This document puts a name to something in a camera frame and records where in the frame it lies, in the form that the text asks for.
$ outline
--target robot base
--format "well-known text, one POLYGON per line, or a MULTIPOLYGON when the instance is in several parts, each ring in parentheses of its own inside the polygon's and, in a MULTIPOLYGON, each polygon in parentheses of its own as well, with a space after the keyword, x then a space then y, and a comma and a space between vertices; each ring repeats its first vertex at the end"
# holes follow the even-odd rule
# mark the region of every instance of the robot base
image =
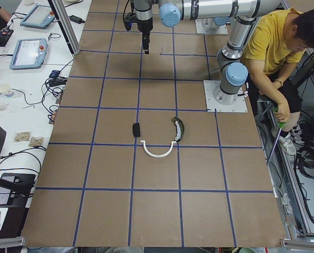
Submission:
POLYGON ((207 30, 202 24, 203 20, 195 20, 195 27, 197 34, 207 34, 207 35, 228 35, 226 25, 219 26, 217 29, 207 30))
MULTIPOLYGON (((245 102, 245 98, 243 96, 237 96, 235 102, 230 105, 220 104, 213 97, 213 92, 217 86, 220 85, 221 81, 217 80, 205 80, 204 88, 205 88, 205 97, 206 97, 206 107, 208 112, 248 112, 247 106, 245 102)), ((242 89, 240 88, 238 94, 242 94, 242 89)))

